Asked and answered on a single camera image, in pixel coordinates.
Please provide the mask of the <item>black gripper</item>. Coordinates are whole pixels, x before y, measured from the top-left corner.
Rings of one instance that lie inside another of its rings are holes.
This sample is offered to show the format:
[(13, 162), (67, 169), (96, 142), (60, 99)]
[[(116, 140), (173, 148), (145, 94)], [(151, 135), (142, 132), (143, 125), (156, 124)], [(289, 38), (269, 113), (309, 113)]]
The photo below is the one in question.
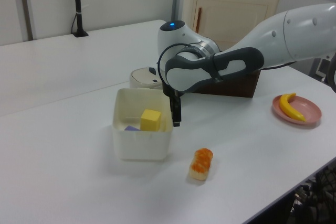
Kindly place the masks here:
[(181, 117), (181, 100), (180, 97), (184, 95), (183, 92), (173, 89), (170, 85), (162, 82), (163, 93), (170, 98), (170, 107), (172, 122), (174, 127), (179, 127), (182, 121)]

